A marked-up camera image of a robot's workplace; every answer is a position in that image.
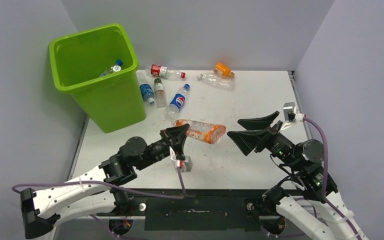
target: white table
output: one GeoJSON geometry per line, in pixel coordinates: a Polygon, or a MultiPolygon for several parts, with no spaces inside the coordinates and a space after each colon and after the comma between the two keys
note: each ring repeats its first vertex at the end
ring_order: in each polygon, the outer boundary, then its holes
{"type": "MultiPolygon", "coordinates": [[[[140,70],[148,82],[155,77],[140,70]]],[[[185,70],[186,81],[162,80],[167,101],[184,84],[190,84],[190,97],[186,99],[180,118],[207,123],[223,124],[228,131],[241,131],[238,119],[259,118],[279,111],[275,120],[284,121],[282,107],[287,102],[297,102],[287,71],[234,71],[235,89],[233,92],[220,90],[197,81],[197,73],[208,71],[185,70]]],[[[171,127],[164,121],[164,108],[149,106],[144,102],[146,119],[129,127],[103,133],[89,120],[84,133],[73,177],[77,177],[110,156],[117,153],[120,146],[134,136],[151,144],[160,138],[162,129],[171,127]]],[[[282,132],[293,143],[307,140],[306,130],[298,123],[282,132]]],[[[192,172],[183,173],[187,189],[269,189],[286,176],[270,160],[269,151],[250,153],[244,156],[234,142],[227,136],[217,144],[207,144],[187,138],[184,153],[193,161],[192,172]]],[[[169,158],[163,159],[142,171],[136,171],[137,179],[124,185],[138,189],[179,189],[178,176],[169,158]]],[[[286,182],[286,189],[293,186],[286,182]]]]}

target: clear plastic bottle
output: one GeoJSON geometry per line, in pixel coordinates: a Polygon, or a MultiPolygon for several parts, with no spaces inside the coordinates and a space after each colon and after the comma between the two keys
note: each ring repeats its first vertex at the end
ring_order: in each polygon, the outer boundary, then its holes
{"type": "Polygon", "coordinates": [[[142,94],[143,100],[148,101],[150,105],[153,105],[155,101],[154,92],[152,91],[151,85],[148,83],[147,79],[142,73],[137,72],[136,76],[137,82],[139,83],[140,94],[142,94]]]}
{"type": "Polygon", "coordinates": [[[176,95],[174,95],[173,100],[164,110],[165,120],[173,121],[178,118],[180,108],[182,108],[186,99],[189,97],[189,88],[189,84],[185,84],[183,87],[179,88],[176,95]]]}
{"type": "Polygon", "coordinates": [[[166,92],[164,91],[164,85],[161,79],[156,78],[153,84],[153,90],[155,92],[155,102],[157,108],[167,107],[166,92]]]}
{"type": "Polygon", "coordinates": [[[110,66],[107,69],[105,69],[101,74],[100,77],[106,76],[108,74],[116,73],[122,70],[123,62],[120,59],[117,59],[115,61],[114,66],[110,66]]]}
{"type": "Polygon", "coordinates": [[[198,81],[201,81],[207,85],[223,89],[227,91],[233,91],[235,88],[235,80],[231,77],[220,76],[214,72],[198,73],[196,75],[198,81]]]}
{"type": "Polygon", "coordinates": [[[179,70],[168,68],[166,66],[161,66],[157,64],[152,64],[151,66],[147,66],[145,68],[145,72],[151,74],[152,76],[165,78],[169,80],[184,80],[186,73],[181,72],[179,70]]]}

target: pepsi logo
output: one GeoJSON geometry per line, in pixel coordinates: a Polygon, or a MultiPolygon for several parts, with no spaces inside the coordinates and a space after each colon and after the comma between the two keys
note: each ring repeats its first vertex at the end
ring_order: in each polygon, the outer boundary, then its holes
{"type": "Polygon", "coordinates": [[[184,102],[185,102],[185,98],[184,97],[179,96],[178,98],[176,98],[176,103],[177,103],[177,105],[179,107],[181,107],[184,102]]]}

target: crushed plastic bottle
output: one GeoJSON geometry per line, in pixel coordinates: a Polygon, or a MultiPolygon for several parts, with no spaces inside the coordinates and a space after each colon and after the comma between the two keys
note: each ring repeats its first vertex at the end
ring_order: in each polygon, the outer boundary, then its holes
{"type": "Polygon", "coordinates": [[[185,104],[186,99],[189,97],[189,84],[185,84],[179,88],[173,100],[164,110],[165,120],[173,121],[178,118],[180,108],[185,104]]]}
{"type": "Polygon", "coordinates": [[[116,73],[116,72],[119,72],[122,70],[122,65],[123,65],[123,62],[120,60],[120,59],[117,59],[115,61],[115,65],[114,66],[110,66],[108,67],[107,69],[105,69],[99,77],[103,77],[103,76],[106,76],[108,74],[112,74],[112,73],[116,73]]]}
{"type": "Polygon", "coordinates": [[[137,72],[136,76],[137,82],[139,83],[140,94],[142,94],[143,100],[148,101],[150,105],[153,105],[155,101],[154,92],[152,91],[151,85],[148,83],[147,79],[142,73],[137,72]]]}
{"type": "Polygon", "coordinates": [[[156,78],[154,80],[153,90],[155,92],[155,102],[157,108],[167,107],[166,92],[164,91],[164,85],[161,79],[156,78]]]}
{"type": "Polygon", "coordinates": [[[202,121],[177,119],[174,120],[171,124],[173,127],[189,124],[190,127],[187,130],[186,135],[208,144],[217,143],[226,133],[225,125],[211,124],[202,121]]]}
{"type": "Polygon", "coordinates": [[[198,73],[196,75],[198,81],[201,81],[207,85],[213,86],[218,89],[233,91],[235,88],[235,80],[230,77],[220,76],[213,72],[198,73]]]}
{"type": "Polygon", "coordinates": [[[156,76],[159,78],[165,78],[169,80],[184,80],[186,73],[181,72],[179,70],[169,68],[166,66],[161,66],[157,64],[152,64],[151,66],[147,66],[145,68],[145,72],[151,74],[152,76],[156,76]]]}

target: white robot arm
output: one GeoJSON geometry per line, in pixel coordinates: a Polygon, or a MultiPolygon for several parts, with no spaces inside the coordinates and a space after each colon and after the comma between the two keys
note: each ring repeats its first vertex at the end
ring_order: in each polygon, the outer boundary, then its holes
{"type": "Polygon", "coordinates": [[[366,240],[367,237],[353,219],[353,212],[345,207],[337,185],[327,173],[328,157],[323,131],[305,114],[300,113],[293,102],[286,103],[283,112],[286,123],[278,121],[271,126],[280,114],[277,111],[266,117],[239,119],[237,122],[246,130],[229,131],[227,135],[246,156],[253,150],[259,153],[268,149],[270,157],[279,158],[283,163],[278,167],[289,175],[290,181],[320,213],[327,226],[306,212],[281,188],[284,181],[263,195],[264,204],[260,212],[277,212],[313,240],[366,240]],[[310,139],[295,145],[280,133],[303,121],[308,121],[320,131],[323,143],[310,139]]]}
{"type": "MultiPolygon", "coordinates": [[[[120,147],[117,154],[81,176],[65,183],[49,184],[50,188],[47,189],[27,188],[21,191],[25,238],[38,238],[55,226],[78,217],[112,211],[124,212],[130,205],[125,192],[128,189],[118,186],[137,177],[134,168],[142,170],[171,156],[176,169],[190,171],[191,159],[183,153],[188,129],[189,124],[164,129],[160,132],[161,140],[150,145],[141,137],[132,137],[120,147]]],[[[24,187],[24,184],[14,186],[13,190],[17,187],[24,187]]]]}

